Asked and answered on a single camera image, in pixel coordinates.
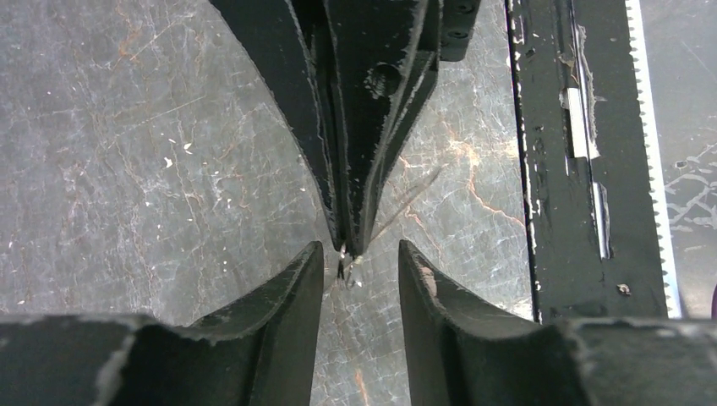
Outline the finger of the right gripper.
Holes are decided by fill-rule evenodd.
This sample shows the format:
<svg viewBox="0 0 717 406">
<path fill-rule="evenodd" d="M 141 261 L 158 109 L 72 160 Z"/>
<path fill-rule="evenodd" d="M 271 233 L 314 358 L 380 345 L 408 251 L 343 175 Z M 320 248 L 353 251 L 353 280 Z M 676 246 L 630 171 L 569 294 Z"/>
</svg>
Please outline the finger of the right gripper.
<svg viewBox="0 0 717 406">
<path fill-rule="evenodd" d="M 338 243 L 362 255 L 383 185 L 435 86 L 441 1 L 326 1 L 337 153 Z"/>
<path fill-rule="evenodd" d="M 315 67 L 322 36 L 317 1 L 212 1 L 249 54 L 295 139 L 320 193 L 331 242 L 339 250 L 337 199 L 331 174 L 325 103 Z"/>
</svg>

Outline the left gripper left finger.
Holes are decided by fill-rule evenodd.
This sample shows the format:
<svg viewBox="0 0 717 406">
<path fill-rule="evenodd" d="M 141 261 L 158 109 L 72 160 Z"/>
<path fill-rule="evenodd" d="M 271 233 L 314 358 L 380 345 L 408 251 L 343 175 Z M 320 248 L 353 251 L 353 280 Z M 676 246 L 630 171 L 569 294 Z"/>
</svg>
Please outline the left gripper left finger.
<svg viewBox="0 0 717 406">
<path fill-rule="evenodd" d="M 141 314 L 1 318 L 4 405 L 306 405 L 324 289 L 311 242 L 189 326 Z"/>
</svg>

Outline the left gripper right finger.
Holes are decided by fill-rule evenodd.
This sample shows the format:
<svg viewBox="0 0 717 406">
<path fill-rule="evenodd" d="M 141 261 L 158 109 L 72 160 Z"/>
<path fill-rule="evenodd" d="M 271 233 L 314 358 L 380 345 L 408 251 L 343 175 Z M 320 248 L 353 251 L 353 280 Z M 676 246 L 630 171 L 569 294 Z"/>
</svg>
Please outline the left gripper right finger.
<svg viewBox="0 0 717 406">
<path fill-rule="evenodd" d="M 414 405 L 713 405 L 708 320 L 513 315 L 439 271 L 410 241 L 398 283 Z"/>
</svg>

